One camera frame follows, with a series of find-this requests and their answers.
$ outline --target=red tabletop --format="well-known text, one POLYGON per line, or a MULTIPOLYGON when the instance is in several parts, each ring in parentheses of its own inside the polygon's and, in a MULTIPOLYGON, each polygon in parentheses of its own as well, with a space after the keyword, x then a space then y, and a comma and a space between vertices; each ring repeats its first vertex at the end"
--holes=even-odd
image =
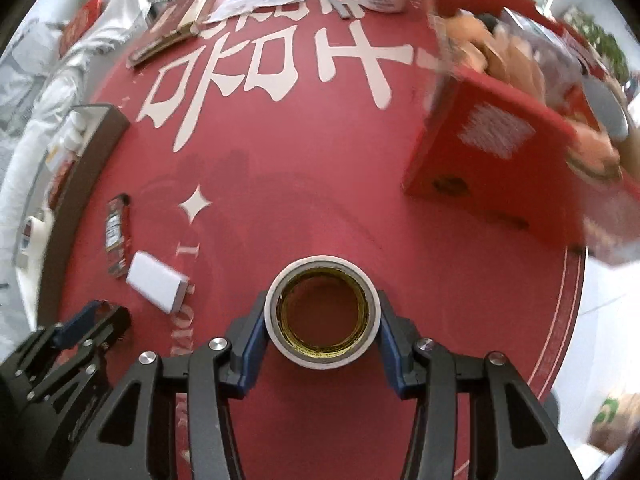
MULTIPOLYGON (((132 125, 85 209, 60 318, 94 298, 130 310, 132 339, 113 349, 113 379, 142 351, 182 354, 222 335, 288 263, 332 254, 361 267, 423 336, 474 356, 499 349, 539 397, 548 392, 584 261, 402 193, 429 77, 419 49, 432 52, 434 38, 416 7, 387 15, 348 2, 361 19, 323 13, 319 0, 231 18, 139 72, 123 60, 95 95, 132 125), (178 314, 107 274, 106 203, 121 192, 131 196, 134 250, 195 285, 178 314)), ((178 461, 189 478, 184 401, 178 461)), ((270 345, 255 389, 231 409, 249 480, 398 478, 414 416, 414 403, 386 384, 375 348, 314 371, 270 345)))

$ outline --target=white fabric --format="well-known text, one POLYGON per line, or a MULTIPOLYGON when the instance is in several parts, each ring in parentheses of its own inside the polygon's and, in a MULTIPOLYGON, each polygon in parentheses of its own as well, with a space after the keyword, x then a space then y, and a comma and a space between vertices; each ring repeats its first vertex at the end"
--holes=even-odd
MULTIPOLYGON (((26 198, 47 145, 69 110, 84 102, 92 61, 121 47, 133 31, 145 27, 148 10, 160 1, 109 0, 93 27, 69 49, 47 79, 0 188, 0 283, 14 282, 10 277, 15 272, 12 256, 26 198)), ((25 324, 21 305, 12 305, 8 290, 0 288, 0 362, 26 336, 25 324)))

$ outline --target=roll of tape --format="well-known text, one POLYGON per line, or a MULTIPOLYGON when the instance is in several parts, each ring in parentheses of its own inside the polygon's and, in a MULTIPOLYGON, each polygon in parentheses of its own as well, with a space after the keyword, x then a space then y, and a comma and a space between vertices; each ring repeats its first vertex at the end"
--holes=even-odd
MULTIPOLYGON (((312 301, 322 295, 320 290, 312 301)), ((264 303, 264 320, 274 345, 287 359, 305 368, 338 368, 356 360, 373 343, 381 316, 380 298, 368 276, 356 265, 335 256, 310 256, 289 264, 271 283, 264 303), (332 344, 305 340, 288 319, 292 304, 300 298, 297 291, 305 288, 303 282, 318 277, 347 285, 357 307, 357 321, 349 328, 350 334, 332 344)), ((323 319, 321 324, 329 326, 332 322, 323 319)))
POLYGON ((47 245, 47 224, 33 216, 27 217, 22 228, 20 250, 30 258, 40 259, 47 245))

